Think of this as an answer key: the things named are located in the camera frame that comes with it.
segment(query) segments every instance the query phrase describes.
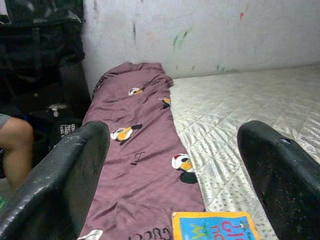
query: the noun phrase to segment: bedsheet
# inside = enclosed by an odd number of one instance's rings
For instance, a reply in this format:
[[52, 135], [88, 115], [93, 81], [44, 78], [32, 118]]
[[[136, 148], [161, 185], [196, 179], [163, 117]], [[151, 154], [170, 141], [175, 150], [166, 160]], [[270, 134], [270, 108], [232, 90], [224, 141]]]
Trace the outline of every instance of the bedsheet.
[[237, 146], [238, 128], [259, 120], [320, 163], [320, 66], [174, 80], [171, 111], [207, 211], [247, 211], [276, 240]]
[[97, 84], [83, 123], [102, 121], [110, 147], [79, 240], [172, 240], [173, 212], [203, 212], [160, 64], [124, 63]]

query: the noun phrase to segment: pink-purple fabric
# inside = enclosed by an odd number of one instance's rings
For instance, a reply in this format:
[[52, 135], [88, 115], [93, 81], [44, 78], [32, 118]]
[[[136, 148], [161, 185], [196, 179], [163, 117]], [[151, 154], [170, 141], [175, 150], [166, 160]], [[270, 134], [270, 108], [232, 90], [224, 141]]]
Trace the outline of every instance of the pink-purple fabric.
[[205, 210], [192, 168], [179, 168], [187, 151], [168, 107], [172, 85], [157, 63], [101, 77], [83, 123], [106, 123], [110, 148], [79, 239], [172, 240], [173, 212]]

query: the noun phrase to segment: dark plastic bag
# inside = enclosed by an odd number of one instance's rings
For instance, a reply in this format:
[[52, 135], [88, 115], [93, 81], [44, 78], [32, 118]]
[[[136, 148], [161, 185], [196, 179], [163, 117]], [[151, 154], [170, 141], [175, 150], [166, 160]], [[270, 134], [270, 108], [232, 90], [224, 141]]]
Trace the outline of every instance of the dark plastic bag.
[[[10, 24], [0, 24], [0, 71], [35, 83], [43, 69], [71, 66], [85, 57], [82, 0], [5, 3]], [[34, 76], [26, 74], [30, 70], [34, 70]]]
[[5, 0], [5, 4], [12, 24], [83, 20], [83, 0]]

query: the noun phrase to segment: quilted pattern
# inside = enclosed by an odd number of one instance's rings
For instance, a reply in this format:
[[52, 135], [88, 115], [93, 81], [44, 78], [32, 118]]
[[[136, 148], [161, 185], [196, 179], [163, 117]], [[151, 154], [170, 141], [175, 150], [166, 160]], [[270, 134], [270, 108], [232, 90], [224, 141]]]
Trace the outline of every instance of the quilted pattern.
[[182, 78], [170, 90], [174, 124], [206, 209], [249, 212], [261, 239], [276, 240], [240, 157], [237, 131], [250, 120], [265, 122], [320, 163], [320, 66]]

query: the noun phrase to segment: colorful book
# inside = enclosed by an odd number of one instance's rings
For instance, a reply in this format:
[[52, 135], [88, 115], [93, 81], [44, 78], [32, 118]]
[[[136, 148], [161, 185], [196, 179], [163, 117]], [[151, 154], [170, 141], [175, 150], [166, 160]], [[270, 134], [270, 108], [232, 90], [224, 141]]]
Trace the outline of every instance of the colorful book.
[[174, 212], [174, 240], [260, 240], [247, 212]]

